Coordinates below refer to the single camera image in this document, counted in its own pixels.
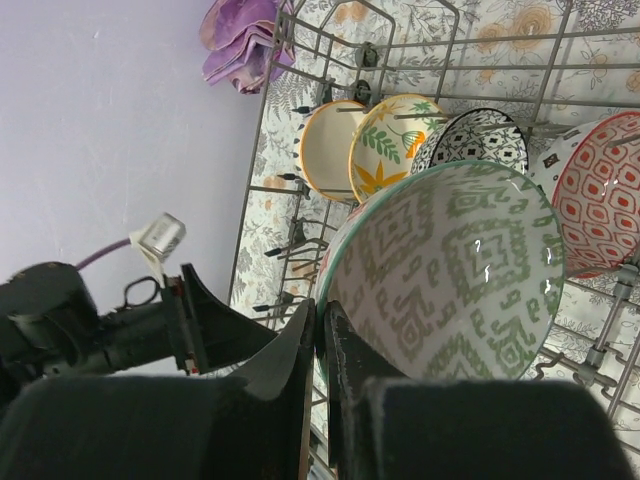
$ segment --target purple cloth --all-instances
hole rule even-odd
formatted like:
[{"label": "purple cloth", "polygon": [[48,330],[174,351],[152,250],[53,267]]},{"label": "purple cloth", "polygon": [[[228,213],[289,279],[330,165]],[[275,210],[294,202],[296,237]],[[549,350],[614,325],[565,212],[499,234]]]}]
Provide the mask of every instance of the purple cloth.
[{"label": "purple cloth", "polygon": [[[279,0],[217,0],[200,27],[200,40],[211,50],[202,70],[213,85],[228,78],[241,93],[258,93],[265,81],[273,49],[276,3]],[[288,2],[285,9],[292,11]],[[274,58],[291,66],[293,47],[285,45]],[[271,80],[282,74],[274,68]]]}]

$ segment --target floral mat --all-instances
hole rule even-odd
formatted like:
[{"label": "floral mat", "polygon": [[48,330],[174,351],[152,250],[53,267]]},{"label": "floral mat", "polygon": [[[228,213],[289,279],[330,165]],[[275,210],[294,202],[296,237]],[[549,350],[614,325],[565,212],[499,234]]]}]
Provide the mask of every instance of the floral mat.
[{"label": "floral mat", "polygon": [[[455,0],[452,2],[460,12],[457,38],[493,38],[505,35],[554,34],[561,25],[565,0]],[[446,41],[453,33],[455,15],[436,1],[375,0],[375,6],[395,19],[394,44],[424,41]],[[638,7],[640,0],[574,0],[566,32],[620,29],[640,26]],[[331,0],[306,0],[299,18],[311,25],[319,26],[333,7]],[[386,44],[391,35],[391,22],[370,11],[362,4],[352,2],[337,7],[329,20],[326,31],[350,42],[369,41]],[[301,25],[295,28],[296,41],[313,47],[316,33]],[[445,111],[458,113],[470,108],[491,106],[501,109],[519,119],[530,119],[536,113],[531,102],[544,83],[545,69],[554,45],[554,38],[525,39],[511,42],[490,41],[482,44],[463,44],[453,47],[443,81],[444,98],[439,103]],[[328,40],[320,42],[320,52],[327,52]],[[424,93],[433,94],[440,81],[444,66],[446,45],[394,48],[389,53],[389,65],[407,65],[409,70],[386,71],[382,78],[384,94]],[[296,51],[295,68],[322,76],[325,61],[314,58],[302,48]],[[353,49],[334,43],[331,57],[343,64],[353,65]],[[546,99],[579,101],[585,105],[545,104],[540,105],[537,119],[563,125],[578,125],[603,118],[620,109],[588,106],[589,102],[640,101],[640,33],[614,33],[593,37],[570,37],[559,44],[556,65],[585,65],[584,68],[554,68],[550,71]],[[637,68],[615,68],[612,64],[635,64]],[[465,69],[465,66],[481,65]],[[338,84],[351,85],[355,72],[340,63],[330,62],[327,75]],[[362,78],[372,86],[380,81],[379,72],[364,72]],[[300,123],[300,115],[292,109],[313,106],[318,84],[308,77],[296,73],[285,73],[272,83],[267,91],[267,104],[260,127],[258,150],[255,157],[251,185],[270,189],[295,189],[293,182],[283,180],[279,174],[294,171],[292,141]],[[334,99],[344,98],[343,92],[334,92]],[[478,99],[499,97],[500,101]],[[530,158],[535,159],[550,139],[533,137],[529,145]],[[335,227],[346,218],[349,207],[332,203],[327,213],[328,201],[311,192],[309,199],[301,198],[298,205],[296,195],[249,191],[248,203],[238,245],[237,267],[233,275],[230,304],[250,317],[264,317],[256,313],[256,305],[278,302],[283,261],[267,257],[264,252],[285,246],[291,227],[291,219],[297,217],[323,221]],[[307,238],[319,237],[321,227],[308,224]],[[329,240],[333,230],[327,229],[323,238]],[[301,277],[313,270],[313,265],[304,261],[289,262],[287,277]],[[601,276],[590,280],[595,288],[610,291],[610,277]],[[306,280],[291,280],[284,283],[284,291],[306,296],[310,284]],[[571,335],[562,328],[554,329],[547,341],[547,348],[562,351],[568,358],[581,362],[590,346],[586,338],[598,336],[607,316],[609,304],[601,297],[567,286],[562,300],[557,323],[561,327],[576,331],[582,336]],[[625,309],[611,335],[611,345],[623,355],[628,355],[638,333],[638,312]],[[622,366],[608,355],[602,373],[618,379]],[[525,378],[535,377],[532,367]],[[556,365],[544,370],[545,378],[571,380],[567,368]],[[316,375],[314,400],[326,393],[322,381]],[[594,396],[607,405],[602,387],[593,387]],[[640,407],[640,371],[635,369],[623,397],[630,405]],[[327,435],[326,404],[319,403],[312,409],[314,425]],[[616,414],[614,428],[630,445],[640,448],[640,413],[620,408]],[[640,456],[631,454],[630,459],[640,468]]]}]

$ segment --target red patterned bowl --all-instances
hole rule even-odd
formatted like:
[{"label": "red patterned bowl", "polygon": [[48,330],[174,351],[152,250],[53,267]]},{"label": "red patterned bowl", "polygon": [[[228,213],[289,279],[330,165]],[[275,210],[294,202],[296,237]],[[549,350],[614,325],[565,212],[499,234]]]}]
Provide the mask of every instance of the red patterned bowl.
[{"label": "red patterned bowl", "polygon": [[[552,204],[562,224],[568,272],[615,268],[635,253],[640,240],[640,138],[633,139],[640,134],[640,112],[623,112],[583,127],[586,132],[577,127],[556,142],[565,146],[573,142],[574,148],[565,156],[569,160],[562,173],[552,180],[557,182]],[[563,149],[554,146],[543,156],[539,170],[543,165],[545,170],[561,166],[555,164],[563,161],[558,154]],[[538,175],[534,181],[545,183],[544,177]]]}]

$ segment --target metal wire rack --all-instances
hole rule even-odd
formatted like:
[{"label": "metal wire rack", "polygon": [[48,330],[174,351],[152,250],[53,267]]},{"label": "metal wire rack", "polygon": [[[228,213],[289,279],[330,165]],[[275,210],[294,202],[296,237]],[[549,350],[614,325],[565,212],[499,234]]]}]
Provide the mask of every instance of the metal wire rack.
[{"label": "metal wire rack", "polygon": [[[314,107],[327,101],[339,98],[355,98],[365,104],[365,109],[371,108],[387,95],[395,95],[405,93],[396,91],[397,82],[390,82],[394,76],[402,75],[403,72],[420,71],[427,72],[432,79],[430,85],[420,85],[418,92],[433,98],[443,109],[447,115],[455,115],[469,109],[472,106],[495,106],[503,111],[510,113],[515,123],[526,131],[526,135],[530,143],[530,154],[533,156],[536,150],[545,148],[550,140],[558,134],[572,128],[581,123],[586,123],[597,119],[600,115],[611,113],[615,109],[640,109],[640,103],[632,101],[611,101],[611,99],[603,100],[597,98],[589,98],[585,95],[583,98],[571,97],[557,93],[557,84],[559,78],[566,72],[577,71],[595,71],[602,68],[601,65],[584,62],[569,62],[568,58],[559,58],[559,52],[563,45],[572,42],[578,38],[604,38],[608,36],[625,36],[640,34],[640,27],[633,28],[617,28],[609,30],[592,30],[592,31],[573,31],[569,28],[572,14],[575,15],[573,8],[573,0],[563,0],[558,2],[561,8],[561,14],[557,21],[557,30],[554,33],[545,33],[540,35],[509,35],[501,37],[485,37],[485,38],[468,38],[468,35],[462,35],[459,28],[463,13],[453,4],[445,0],[435,0],[432,2],[433,8],[440,9],[446,13],[448,19],[448,36],[433,38],[419,41],[411,41],[408,36],[396,39],[396,31],[399,22],[407,19],[394,18],[394,16],[385,12],[382,8],[373,5],[366,0],[353,0],[362,7],[370,10],[378,16],[380,22],[385,23],[382,31],[385,35],[378,36],[369,41],[349,41],[344,35],[331,33],[331,19],[336,11],[343,4],[352,3],[345,0],[335,0],[333,5],[326,11],[324,18],[317,24],[305,20],[305,7],[313,4],[316,0],[300,0],[291,10],[285,8],[286,0],[283,0],[276,20],[276,29],[274,38],[276,48],[273,52],[273,59],[277,58],[277,53],[284,45],[293,45],[296,54],[311,56],[314,62],[306,65],[310,67],[301,68],[299,63],[293,67],[288,67],[278,63],[276,60],[271,62],[267,72],[267,78],[270,77],[274,68],[280,68],[287,72],[285,75],[297,76],[315,85],[315,96],[310,100],[310,105],[297,105],[297,107]],[[466,52],[473,49],[474,46],[483,44],[495,44],[500,42],[522,42],[540,40],[548,42],[549,53],[548,58],[539,64],[523,63],[517,65],[492,65],[491,69],[500,69],[504,71],[535,71],[541,76],[536,91],[528,91],[525,95],[520,96],[497,96],[497,95],[477,95],[473,85],[466,86],[459,82],[460,76],[465,72],[484,71],[487,65],[474,64],[465,61],[463,55],[458,55],[457,61],[453,60],[454,52]],[[345,56],[345,49],[351,53],[349,58]],[[406,52],[408,49],[418,49],[421,52],[439,52],[438,62],[427,65],[415,65],[411,62],[404,62],[407,59]],[[633,69],[639,70],[640,64],[635,62],[625,63],[607,63],[609,70]],[[263,128],[262,122],[265,115],[265,109],[268,108],[269,90],[273,88],[271,85],[265,86],[262,96],[261,112],[259,114],[259,127],[256,133],[254,144],[253,160],[251,168],[253,169],[255,157],[258,149],[259,135]],[[559,112],[562,112],[563,106],[584,107],[584,116],[578,118],[567,118]],[[625,141],[635,141],[638,138],[628,138]],[[352,205],[344,206],[342,204],[326,201],[324,211],[321,215],[310,218],[302,216],[302,206],[305,202],[310,201],[316,193],[310,192],[308,187],[300,181],[300,178],[291,162],[291,169],[280,172],[280,177],[289,182],[288,188],[272,188],[264,185],[255,185],[252,182],[253,176],[250,175],[247,193],[245,196],[245,204],[243,207],[242,220],[244,221],[247,209],[247,199],[252,192],[269,192],[278,194],[283,201],[294,200],[293,214],[289,218],[288,242],[285,245],[275,246],[274,249],[265,252],[267,256],[275,256],[282,261],[282,275],[276,281],[279,282],[277,298],[271,303],[255,305],[254,311],[259,312],[261,316],[256,321],[265,322],[270,328],[278,330],[286,323],[287,318],[291,315],[295,305],[304,297],[310,296],[313,292],[314,282],[318,265],[322,260],[324,251],[327,248],[333,232],[340,226],[340,222],[344,221],[346,214]],[[242,227],[238,235],[238,244],[242,238]],[[633,261],[637,263],[640,255],[636,255]],[[585,286],[579,281],[567,280],[567,284],[575,288],[579,288],[590,294],[602,296],[604,299],[611,301],[613,306],[604,323],[602,332],[598,338],[592,338],[579,331],[574,331],[566,326],[556,325],[556,328],[563,334],[573,336],[576,339],[591,344],[591,349],[587,353],[584,361],[579,362],[570,358],[562,351],[555,351],[545,346],[539,352],[538,361],[535,364],[535,379],[542,379],[548,369],[558,365],[564,366],[573,373],[573,379],[585,386],[596,386],[601,390],[601,394],[609,401],[607,413],[611,418],[620,409],[628,409],[640,414],[640,408],[630,402],[624,400],[625,388],[632,374],[640,375],[640,367],[636,365],[638,355],[640,354],[640,335],[635,339],[630,352],[625,355],[621,351],[611,347],[608,343],[608,335],[612,325],[615,324],[619,312],[623,308],[640,309],[640,305],[629,301],[631,292],[636,284],[637,269],[627,266],[620,270],[618,282],[614,289],[613,295],[603,291],[599,291],[589,286]],[[292,294],[289,292],[289,285],[292,282],[304,282],[308,291],[306,294]],[[622,367],[619,377],[613,378],[610,375],[600,373],[599,369],[605,358],[613,358],[616,363]],[[314,380],[314,391],[312,408],[326,408],[326,390],[321,382]],[[310,450],[310,455],[314,459],[316,465],[322,467],[325,477],[331,476],[332,473],[326,465],[326,457],[318,452],[324,448],[326,450],[327,439],[323,438],[319,428],[313,427],[315,438],[314,448]],[[633,454],[640,455],[640,449],[628,442],[623,441],[623,446]]]}]

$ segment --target metal wire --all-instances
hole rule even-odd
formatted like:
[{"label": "metal wire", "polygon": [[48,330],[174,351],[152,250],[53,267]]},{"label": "metal wire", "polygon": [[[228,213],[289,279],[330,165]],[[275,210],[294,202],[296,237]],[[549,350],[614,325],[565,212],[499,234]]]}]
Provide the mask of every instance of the metal wire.
[{"label": "metal wire", "polygon": [[[458,29],[458,22],[460,20],[460,15],[461,15],[460,11],[445,0],[436,0],[437,3],[439,3],[442,6],[442,8],[446,9],[453,15],[454,21],[453,21],[452,28],[450,30],[451,34],[449,35],[448,38],[441,38],[436,41],[424,41],[424,42],[415,42],[415,43],[394,43],[394,33],[395,33],[397,19],[394,19],[386,12],[371,5],[369,2],[365,0],[354,0],[364,5],[369,10],[372,10],[378,15],[380,15],[380,17],[384,18],[389,23],[389,26],[390,26],[389,36],[387,40],[372,46],[372,48],[377,53],[379,53],[380,61],[377,63],[377,65],[371,66],[371,67],[363,67],[361,65],[355,65],[355,66],[349,65],[345,61],[338,59],[333,55],[333,52],[335,50],[334,45],[336,44],[339,44],[348,48],[353,48],[353,49],[364,47],[364,44],[354,43],[349,41],[348,39],[339,38],[333,34],[328,33],[325,29],[331,15],[335,13],[337,7],[343,3],[349,3],[348,1],[338,0],[336,2],[333,2],[333,6],[331,7],[328,14],[326,15],[326,17],[324,18],[324,20],[321,22],[319,26],[311,25],[310,23],[305,22],[304,20],[301,20],[299,18],[300,12],[302,11],[304,5],[308,0],[300,0],[297,3],[294,11],[291,13],[287,13],[282,10],[282,7],[284,6],[284,3],[286,0],[281,0],[281,1],[282,3],[280,5],[280,8],[278,9],[278,15],[275,22],[276,29],[274,32],[274,38],[277,40],[278,47],[274,48],[272,60],[274,58],[277,58],[276,54],[278,53],[279,50],[283,48],[284,44],[289,43],[295,46],[296,48],[298,48],[299,51],[306,51],[313,54],[318,64],[321,64],[321,62],[324,62],[324,64],[322,64],[322,68],[318,69],[318,71],[321,71],[320,76],[318,76],[309,72],[302,71],[296,68],[295,65],[290,67],[290,66],[282,65],[275,61],[272,61],[268,68],[268,71],[265,74],[266,78],[269,78],[271,75],[271,70],[277,67],[277,68],[281,68],[285,72],[288,72],[289,74],[297,75],[298,77],[314,81],[317,83],[319,87],[331,85],[332,89],[334,90],[340,90],[342,92],[346,92],[347,94],[354,93],[355,83],[350,85],[342,84],[339,81],[336,81],[334,79],[329,79],[327,77],[329,64],[331,63],[333,65],[340,66],[349,72],[352,72],[355,76],[356,82],[361,78],[361,74],[363,72],[369,72],[375,75],[375,78],[377,80],[371,84],[371,92],[370,92],[372,94],[372,97],[374,98],[374,103],[375,103],[376,101],[381,100],[385,95],[395,95],[398,93],[402,93],[402,92],[395,91],[395,89],[393,88],[391,90],[387,90],[385,88],[385,85],[384,85],[385,73],[403,72],[403,71],[408,72],[408,71],[415,71],[415,70],[420,70],[425,72],[427,71],[437,72],[437,74],[439,75],[439,80],[435,88],[435,91],[421,92],[423,95],[428,97],[433,97],[436,102],[440,100],[465,100],[465,101],[509,102],[509,103],[519,103],[519,104],[529,104],[532,106],[532,109],[530,110],[530,114],[526,118],[517,119],[517,122],[519,125],[523,126],[523,128],[526,128],[527,136],[537,135],[542,138],[555,137],[556,135],[561,133],[563,130],[566,130],[572,127],[571,125],[554,125],[549,123],[546,119],[542,118],[543,116],[543,114],[541,113],[541,111],[543,110],[542,106],[565,105],[565,106],[640,109],[640,103],[638,102],[627,102],[627,101],[612,102],[612,101],[599,100],[595,98],[564,99],[564,98],[555,98],[553,95],[547,95],[550,79],[552,78],[553,74],[556,72],[578,71],[578,70],[595,71],[595,70],[598,70],[599,68],[602,68],[601,65],[591,65],[591,64],[585,65],[585,64],[577,64],[577,63],[569,64],[569,63],[562,63],[562,62],[556,63],[556,60],[558,57],[558,51],[563,41],[566,41],[568,39],[580,38],[580,37],[596,38],[596,37],[607,37],[612,35],[628,35],[628,34],[640,33],[640,27],[608,29],[608,30],[599,30],[599,31],[588,31],[588,32],[582,32],[582,31],[566,32],[566,28],[568,25],[568,21],[569,21],[569,17],[570,17],[572,5],[573,5],[572,0],[565,0],[565,2],[563,2],[564,10],[560,19],[560,26],[557,32],[544,34],[544,35],[512,35],[512,36],[498,37],[498,38],[496,37],[466,38],[466,36],[463,38],[463,34]],[[312,34],[315,35],[315,40],[314,42],[312,42],[314,43],[314,45],[312,46],[303,45],[302,43],[294,39],[293,31],[295,28],[302,28],[312,32]],[[540,84],[539,90],[535,94],[528,97],[524,97],[524,98],[514,98],[514,97],[507,98],[506,96],[500,97],[500,96],[491,96],[491,95],[461,94],[456,91],[446,92],[446,93],[443,92],[443,86],[444,86],[445,78],[448,72],[480,71],[480,70],[485,70],[487,68],[486,65],[452,65],[450,59],[451,59],[451,54],[453,52],[454,47],[457,47],[457,46],[469,47],[474,45],[482,45],[488,42],[491,42],[491,43],[513,42],[518,40],[552,41],[553,46],[551,48],[551,53],[549,55],[547,63],[543,65],[492,65],[491,68],[496,70],[536,70],[541,72],[542,74],[541,84]],[[320,50],[321,44],[325,45],[326,49],[324,51]],[[389,64],[389,54],[392,50],[399,49],[399,48],[412,48],[412,47],[420,47],[420,48],[446,47],[444,60],[441,65],[426,66],[426,67],[402,65],[402,64],[398,64],[398,65]],[[606,68],[609,70],[640,69],[640,65],[614,62],[614,63],[607,63]],[[258,139],[259,139],[260,131],[262,129],[262,121],[265,115],[265,107],[267,106],[267,97],[268,97],[269,90],[270,90],[270,85],[265,84],[263,97],[262,97],[262,105],[261,105],[261,109],[258,117],[258,127],[255,135],[255,143],[253,147],[250,173],[247,181],[247,190],[246,190],[244,205],[242,209],[241,225],[244,224],[246,210],[247,210],[247,201],[251,192],[275,193],[278,195],[282,195],[283,201],[287,201],[287,199],[290,198],[291,195],[295,195],[296,200],[295,200],[294,214],[293,214],[293,218],[291,219],[292,221],[291,221],[291,226],[290,226],[289,235],[288,235],[289,241],[287,244],[289,246],[292,246],[294,245],[295,224],[299,221],[302,221],[302,217],[300,216],[299,218],[302,202],[308,200],[308,198],[305,197],[305,193],[302,190],[302,186],[298,184],[297,189],[295,188],[295,186],[293,186],[293,188],[277,189],[277,188],[264,187],[260,185],[253,185],[251,183],[252,176],[253,176],[254,162],[256,160],[256,153],[258,151]],[[442,121],[447,120],[446,115],[440,115],[440,114],[427,114],[427,115],[421,115],[421,116],[438,116],[438,117],[442,117]],[[404,118],[407,116],[397,115],[396,117]],[[637,140],[637,138],[629,137],[627,139],[622,139],[621,141],[618,141],[618,142],[626,143],[626,142],[631,142],[635,140]],[[326,233],[332,232],[333,230],[335,230],[337,227],[340,226],[340,225],[328,225],[330,212],[335,206],[334,203],[335,202],[328,202],[326,204],[324,212],[321,215],[319,215],[319,217],[321,218],[313,218],[313,219],[309,218],[308,220],[305,219],[305,221],[309,223],[314,223],[320,226],[320,230],[321,230],[319,234],[320,240],[325,240]],[[233,271],[236,270],[241,239],[242,239],[242,227],[238,232],[237,250],[236,250],[236,257],[234,259],[234,264],[233,264]],[[300,257],[296,255],[296,252],[298,252],[299,254],[302,253],[299,250],[292,250],[289,254],[281,255],[279,257],[281,259],[280,261],[282,261],[282,275],[280,277],[279,288],[277,290],[278,300],[274,300],[272,302],[273,304],[278,304],[278,305],[280,304],[279,299],[282,298],[283,293],[286,293],[287,284],[288,282],[291,282],[291,281],[305,281],[308,285],[307,296],[310,296],[312,294],[315,278],[317,275],[318,263],[321,260],[322,256],[324,255],[324,253],[326,252],[326,246],[323,247],[321,244],[305,245],[305,250],[304,250],[305,259],[306,259],[305,261],[309,262],[308,265],[310,266],[313,265],[313,271],[300,276],[297,276],[295,272],[293,272],[293,274],[289,273],[295,270],[290,268],[290,262],[300,261]],[[585,273],[585,272],[583,271],[573,272],[573,274],[581,274],[581,273]],[[607,300],[616,300],[616,297],[606,292],[601,292],[591,287],[581,285],[578,282],[567,280],[566,283],[574,287],[580,288],[583,291],[586,291],[588,293],[600,295]],[[229,301],[231,300],[231,297],[232,297],[233,288],[234,288],[234,285],[232,280],[232,284],[229,289]],[[615,301],[614,309],[610,314],[611,321],[608,322],[607,328],[610,329],[611,326],[617,321],[616,312],[620,308],[627,308],[627,307],[640,308],[640,306],[636,305],[635,303],[629,302],[627,300]],[[275,329],[276,325],[278,324],[278,320],[280,320],[279,323],[283,323],[284,319],[287,318],[289,315],[290,315],[290,312],[288,311],[287,307],[283,306],[278,310],[278,312],[274,311],[273,315],[269,315],[258,320],[266,321],[267,325],[270,328]],[[587,342],[592,345],[600,346],[601,348],[604,349],[604,351],[606,352],[606,355],[613,355],[615,360],[618,363],[624,365],[624,370],[618,379],[596,372],[594,382],[595,384],[599,385],[602,388],[602,394],[604,398],[610,401],[610,404],[608,407],[608,413],[611,416],[620,409],[628,409],[630,411],[636,411],[637,407],[634,407],[633,405],[630,405],[628,402],[625,402],[622,399],[622,397],[626,388],[626,383],[628,382],[628,379],[631,373],[633,371],[635,371],[636,373],[640,372],[640,367],[635,365],[635,359],[640,354],[640,340],[636,340],[633,346],[633,349],[629,354],[629,357],[625,359],[624,355],[621,352],[611,348],[609,345],[604,343],[606,338],[606,332],[603,332],[605,333],[604,335],[600,335],[600,338],[602,338],[603,340],[598,342],[598,339],[587,337],[582,333],[579,333],[570,328],[567,328],[566,326],[556,325],[555,328],[560,330],[563,334],[572,336],[574,339],[580,340],[583,343]],[[581,368],[581,364],[579,364],[578,362],[570,358],[567,358],[567,356],[563,352],[555,352],[547,347],[543,347],[542,350],[539,352],[539,354],[545,360],[540,361],[535,365],[535,370],[537,372],[536,379],[544,378],[546,369],[552,368],[557,365],[562,365],[563,367],[574,372],[574,379],[576,379],[576,381],[578,382],[580,381],[578,378],[577,372],[579,372]],[[319,395],[319,400],[315,400],[314,405],[319,404],[320,401],[327,401],[326,395],[322,391],[320,391],[317,387],[314,387],[313,391],[317,395]],[[637,447],[630,445],[626,442],[622,442],[622,445],[630,452],[640,455],[640,449],[638,449]],[[316,460],[319,460],[317,458],[317,455],[313,451],[311,452],[311,455],[316,457]]]}]

